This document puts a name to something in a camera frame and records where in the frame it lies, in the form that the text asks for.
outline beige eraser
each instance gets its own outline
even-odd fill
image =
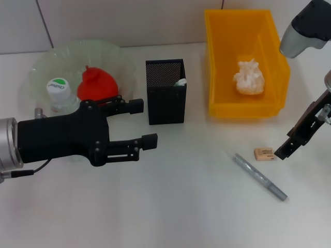
[[[272,148],[255,148],[254,155],[257,161],[275,159],[274,151]]]

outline silver pen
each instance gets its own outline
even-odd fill
[[[233,161],[236,162],[241,168],[247,171],[253,178],[260,184],[265,186],[270,192],[272,192],[277,198],[284,201],[288,196],[284,194],[276,185],[274,185],[268,178],[266,178],[261,172],[259,172],[253,165],[248,163],[238,153],[233,155]]]

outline wall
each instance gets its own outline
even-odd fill
[[[225,9],[271,9],[280,36],[309,0],[225,0]],[[120,46],[205,41],[204,9],[222,0],[39,0],[54,45],[101,38]],[[35,0],[0,0],[0,54],[51,48]]]
[[[0,0],[0,54],[50,47],[35,0]]]

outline white table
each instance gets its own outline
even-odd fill
[[[277,149],[326,89],[331,47],[289,61],[292,79],[278,117],[250,123],[209,119],[204,44],[127,48],[137,66],[145,112],[110,117],[111,139],[158,133],[139,162],[95,168],[54,159],[36,175],[0,185],[0,246],[10,248],[220,248],[331,246],[331,127],[281,161],[255,162],[253,149]],[[0,56],[0,118],[33,118],[26,79],[42,53]],[[185,123],[149,126],[145,61],[183,58]],[[283,203],[222,152],[231,147],[281,188]],[[41,163],[26,164],[25,169]]]

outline yellow plastic bin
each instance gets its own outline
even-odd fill
[[[205,10],[209,115],[219,118],[276,116],[285,106],[290,67],[269,10]],[[255,59],[265,79],[264,92],[237,92],[239,61]]]

